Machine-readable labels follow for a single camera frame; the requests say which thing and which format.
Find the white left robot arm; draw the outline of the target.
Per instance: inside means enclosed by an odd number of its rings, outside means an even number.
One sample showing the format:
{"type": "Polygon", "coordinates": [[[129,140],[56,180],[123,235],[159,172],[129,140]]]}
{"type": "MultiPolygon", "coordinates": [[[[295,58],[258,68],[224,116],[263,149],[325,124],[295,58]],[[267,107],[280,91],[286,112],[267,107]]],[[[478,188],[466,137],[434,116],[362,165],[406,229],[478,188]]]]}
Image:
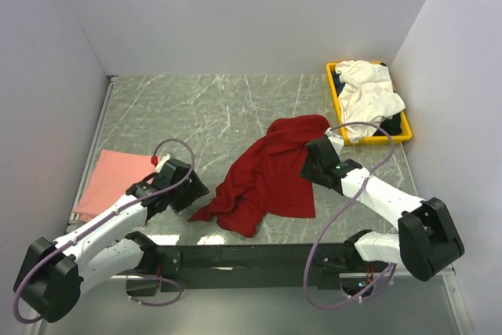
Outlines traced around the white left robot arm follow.
{"type": "Polygon", "coordinates": [[[24,302],[39,319],[56,322],[81,295],[124,271],[157,279],[165,269],[158,245],[135,228],[168,208],[179,213],[208,193],[191,165],[168,157],[77,230],[54,241],[35,240],[14,283],[15,318],[24,324],[36,321],[21,315],[24,302]]]}

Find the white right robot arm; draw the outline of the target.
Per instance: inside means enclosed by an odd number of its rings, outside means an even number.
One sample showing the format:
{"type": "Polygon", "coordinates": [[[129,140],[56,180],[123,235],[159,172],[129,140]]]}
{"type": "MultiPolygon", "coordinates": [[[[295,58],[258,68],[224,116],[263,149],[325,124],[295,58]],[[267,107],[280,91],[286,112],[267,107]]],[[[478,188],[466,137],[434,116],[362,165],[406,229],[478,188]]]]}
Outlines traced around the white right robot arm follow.
{"type": "Polygon", "coordinates": [[[344,242],[342,264],[362,271],[371,262],[402,265],[426,282],[465,254],[446,204],[409,195],[375,177],[354,160],[341,160],[333,137],[307,143],[301,177],[354,199],[384,218],[395,230],[363,230],[344,242]]]}

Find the red t shirt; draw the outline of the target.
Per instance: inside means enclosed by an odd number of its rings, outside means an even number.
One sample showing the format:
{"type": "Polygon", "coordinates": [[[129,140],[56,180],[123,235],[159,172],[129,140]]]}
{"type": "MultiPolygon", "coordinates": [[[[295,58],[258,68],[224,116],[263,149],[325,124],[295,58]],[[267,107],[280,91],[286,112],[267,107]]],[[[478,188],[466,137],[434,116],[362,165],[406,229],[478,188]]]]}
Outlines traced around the red t shirt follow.
{"type": "Polygon", "coordinates": [[[280,217],[314,218],[312,183],[300,176],[307,157],[305,144],[329,128],[322,115],[273,121],[230,167],[211,202],[189,221],[216,221],[227,231],[252,238],[269,213],[280,217]]]}

